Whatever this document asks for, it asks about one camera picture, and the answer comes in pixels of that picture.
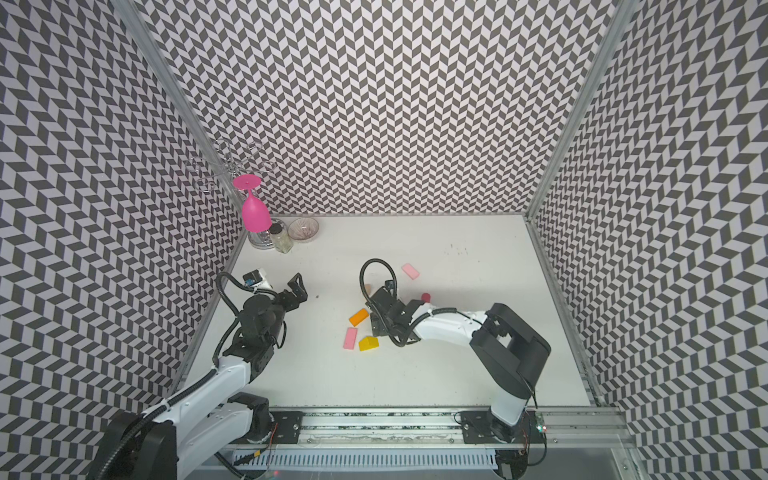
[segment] orange block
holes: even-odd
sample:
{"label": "orange block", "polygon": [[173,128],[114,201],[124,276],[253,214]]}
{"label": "orange block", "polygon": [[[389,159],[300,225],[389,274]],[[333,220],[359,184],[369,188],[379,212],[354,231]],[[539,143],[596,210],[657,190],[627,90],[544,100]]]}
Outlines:
{"label": "orange block", "polygon": [[352,326],[358,326],[360,322],[368,318],[368,310],[362,309],[358,313],[355,313],[349,318],[349,322]]}

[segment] yellow block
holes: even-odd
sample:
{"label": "yellow block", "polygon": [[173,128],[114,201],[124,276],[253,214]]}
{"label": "yellow block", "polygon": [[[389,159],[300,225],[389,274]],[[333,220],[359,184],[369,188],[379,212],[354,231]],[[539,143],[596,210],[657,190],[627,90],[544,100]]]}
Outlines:
{"label": "yellow block", "polygon": [[365,352],[366,350],[379,348],[379,339],[374,336],[367,336],[366,338],[360,340],[358,345],[360,345],[360,351]]}

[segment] mounting plate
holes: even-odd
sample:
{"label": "mounting plate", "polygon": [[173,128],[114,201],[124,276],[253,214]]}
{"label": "mounting plate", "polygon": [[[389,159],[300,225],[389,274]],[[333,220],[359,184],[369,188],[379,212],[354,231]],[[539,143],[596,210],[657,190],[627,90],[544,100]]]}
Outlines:
{"label": "mounting plate", "polygon": [[[488,410],[464,410],[458,413],[462,424],[462,436],[467,445],[498,443],[502,445],[511,445],[525,443],[525,436],[522,429],[518,431],[515,439],[511,443],[502,442],[496,438],[491,431],[491,424],[488,422]],[[544,443],[544,436],[536,428],[536,411],[527,410],[523,413],[521,426],[528,435],[529,443]]]}
{"label": "mounting plate", "polygon": [[[304,418],[304,412],[300,410],[290,410],[279,412],[270,411],[274,421],[277,422],[277,430],[272,437],[273,444],[295,445],[299,443],[299,434],[301,433],[301,421]],[[250,445],[246,439],[237,439],[231,442],[233,445]]]}

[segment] small wooden block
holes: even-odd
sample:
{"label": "small wooden block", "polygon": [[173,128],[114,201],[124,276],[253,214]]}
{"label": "small wooden block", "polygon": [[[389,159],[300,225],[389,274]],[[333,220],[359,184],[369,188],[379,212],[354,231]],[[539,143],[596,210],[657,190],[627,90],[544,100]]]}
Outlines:
{"label": "small wooden block", "polygon": [[358,343],[360,346],[360,351],[365,352],[366,350],[371,350],[379,347],[379,339],[377,339],[374,336],[367,336],[366,338],[360,340],[360,343]]}
{"label": "small wooden block", "polygon": [[360,322],[368,318],[368,310],[362,309],[358,313],[355,313],[349,318],[349,322],[352,324],[352,326],[358,326]]}

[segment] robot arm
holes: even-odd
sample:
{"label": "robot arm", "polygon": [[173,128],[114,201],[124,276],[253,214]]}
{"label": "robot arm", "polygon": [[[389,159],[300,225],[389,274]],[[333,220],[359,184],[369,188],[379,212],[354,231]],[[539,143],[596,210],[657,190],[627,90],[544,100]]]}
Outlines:
{"label": "robot arm", "polygon": [[230,279],[239,288],[256,293],[246,300],[242,311],[232,307],[237,318],[220,343],[240,325],[230,348],[216,358],[211,371],[188,382],[181,393],[141,415],[122,412],[112,419],[88,480],[181,480],[234,439],[264,442],[269,438],[269,401],[240,390],[264,370],[275,346],[280,347],[276,338],[281,328],[285,333],[285,313],[298,308],[307,294],[300,274],[288,282],[291,291],[282,293],[256,290],[270,288],[266,281],[245,287]]}
{"label": "robot arm", "polygon": [[515,437],[551,351],[546,340],[503,303],[485,312],[437,308],[420,300],[406,305],[396,298],[392,281],[364,296],[373,310],[371,321],[383,323],[397,346],[437,339],[471,347],[498,385],[488,411],[492,431],[506,442]]}

